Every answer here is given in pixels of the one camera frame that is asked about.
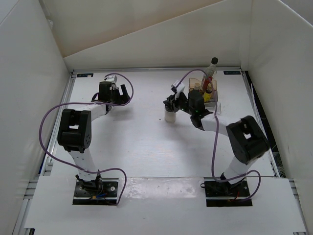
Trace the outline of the white powder jar black cap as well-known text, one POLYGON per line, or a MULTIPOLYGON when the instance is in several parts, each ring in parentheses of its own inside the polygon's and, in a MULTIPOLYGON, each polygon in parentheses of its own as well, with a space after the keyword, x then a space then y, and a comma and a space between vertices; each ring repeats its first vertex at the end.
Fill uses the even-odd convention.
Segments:
POLYGON ((164 119, 167 123, 175 123, 176 113, 169 107, 165 107, 164 119))

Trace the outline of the yellow label bottle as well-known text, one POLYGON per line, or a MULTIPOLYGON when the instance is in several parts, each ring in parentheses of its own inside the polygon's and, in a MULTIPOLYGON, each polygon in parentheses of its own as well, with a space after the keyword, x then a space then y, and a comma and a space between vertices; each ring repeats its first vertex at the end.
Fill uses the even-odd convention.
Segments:
POLYGON ((194 87, 193 87, 193 90, 200 92, 200 84, 199 83, 195 83, 194 87))
POLYGON ((208 103, 210 101, 212 93, 213 93, 212 86, 208 84, 206 90, 203 93, 203 99, 205 103, 208 103))

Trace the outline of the red label sauce bottle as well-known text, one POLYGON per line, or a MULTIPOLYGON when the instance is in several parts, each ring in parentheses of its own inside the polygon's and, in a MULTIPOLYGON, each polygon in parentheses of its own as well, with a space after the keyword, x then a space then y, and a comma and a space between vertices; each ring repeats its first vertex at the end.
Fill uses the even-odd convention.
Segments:
POLYGON ((211 64, 209 67, 207 67, 204 71, 205 74, 202 77, 201 85, 200 85, 200 91, 205 92, 210 82, 213 80, 213 77, 216 73, 216 65, 218 63, 218 58, 213 57, 211 60, 211 64))

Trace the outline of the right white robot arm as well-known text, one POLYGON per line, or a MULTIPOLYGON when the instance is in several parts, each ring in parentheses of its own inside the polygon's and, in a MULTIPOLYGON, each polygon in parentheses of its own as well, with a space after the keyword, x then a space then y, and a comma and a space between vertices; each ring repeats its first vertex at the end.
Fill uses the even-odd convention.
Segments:
POLYGON ((253 170, 251 166, 269 150, 269 141, 252 116, 241 118, 237 122, 222 118, 206 109, 200 92, 192 90, 186 96, 183 92, 170 95, 163 102, 169 113, 183 111, 190 115, 192 124, 202 130, 215 132, 211 174, 220 184, 222 194, 230 196, 238 184, 253 170), (219 134, 228 137, 234 157, 220 177, 215 176, 215 158, 219 134))

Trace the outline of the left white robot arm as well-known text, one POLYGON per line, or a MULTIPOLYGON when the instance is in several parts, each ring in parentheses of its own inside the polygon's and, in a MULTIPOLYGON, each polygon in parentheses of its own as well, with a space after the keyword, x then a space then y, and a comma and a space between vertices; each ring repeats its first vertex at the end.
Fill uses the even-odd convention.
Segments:
POLYGON ((92 97, 96 104, 80 109, 64 109, 57 141, 79 167, 76 179, 86 184, 86 191, 97 196, 102 192, 101 174, 93 162, 89 146, 92 138, 92 121, 106 115, 113 105, 124 105, 131 97, 124 84, 118 87, 115 80, 99 83, 99 92, 92 97))

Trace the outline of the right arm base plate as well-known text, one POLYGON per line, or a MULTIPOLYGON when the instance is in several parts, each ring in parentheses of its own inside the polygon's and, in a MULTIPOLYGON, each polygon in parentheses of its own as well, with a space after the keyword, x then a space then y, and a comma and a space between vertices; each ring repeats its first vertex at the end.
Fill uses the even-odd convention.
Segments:
POLYGON ((252 207, 247 181, 243 180, 231 187, 225 183, 216 181, 204 181, 200 187, 205 190, 207 207, 252 207))

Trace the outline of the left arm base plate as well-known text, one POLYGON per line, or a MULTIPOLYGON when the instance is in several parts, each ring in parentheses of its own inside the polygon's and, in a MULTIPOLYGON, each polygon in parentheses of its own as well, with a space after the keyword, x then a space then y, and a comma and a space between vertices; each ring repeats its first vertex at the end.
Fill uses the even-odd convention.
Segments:
POLYGON ((118 181, 76 181, 72 204, 114 206, 117 203, 118 181))

